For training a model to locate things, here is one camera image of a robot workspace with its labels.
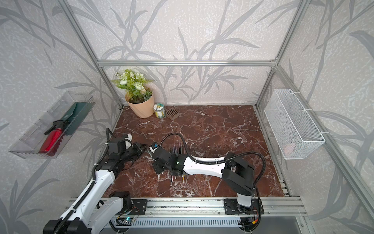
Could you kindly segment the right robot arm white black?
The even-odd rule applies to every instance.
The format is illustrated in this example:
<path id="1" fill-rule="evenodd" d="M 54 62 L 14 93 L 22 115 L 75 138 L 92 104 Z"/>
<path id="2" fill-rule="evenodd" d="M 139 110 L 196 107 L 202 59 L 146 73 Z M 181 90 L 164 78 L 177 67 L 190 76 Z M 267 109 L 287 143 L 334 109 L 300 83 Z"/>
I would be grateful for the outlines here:
<path id="1" fill-rule="evenodd" d="M 243 158 L 226 162 L 223 162 L 225 157 L 191 159 L 187 154 L 172 154 L 157 143 L 151 145 L 148 152 L 154 160 L 153 168 L 156 174 L 168 171 L 173 176 L 215 176 L 225 181 L 237 193 L 239 207 L 252 206 L 254 169 Z"/>

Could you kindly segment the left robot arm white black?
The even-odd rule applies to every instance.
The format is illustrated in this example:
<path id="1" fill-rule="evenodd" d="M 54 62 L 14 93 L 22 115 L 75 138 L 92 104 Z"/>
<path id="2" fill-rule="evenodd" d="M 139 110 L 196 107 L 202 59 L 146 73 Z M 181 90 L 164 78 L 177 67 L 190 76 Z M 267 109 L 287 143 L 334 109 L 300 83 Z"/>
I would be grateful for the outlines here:
<path id="1" fill-rule="evenodd" d="M 115 215 L 132 211 L 134 204 L 127 191 L 113 192 L 106 202 L 100 203 L 125 164 L 135 162 L 146 151 L 146 144 L 131 140 L 131 135 L 115 138 L 111 131 L 107 132 L 105 149 L 92 169 L 91 181 L 60 218 L 48 221 L 43 233 L 98 234 Z"/>

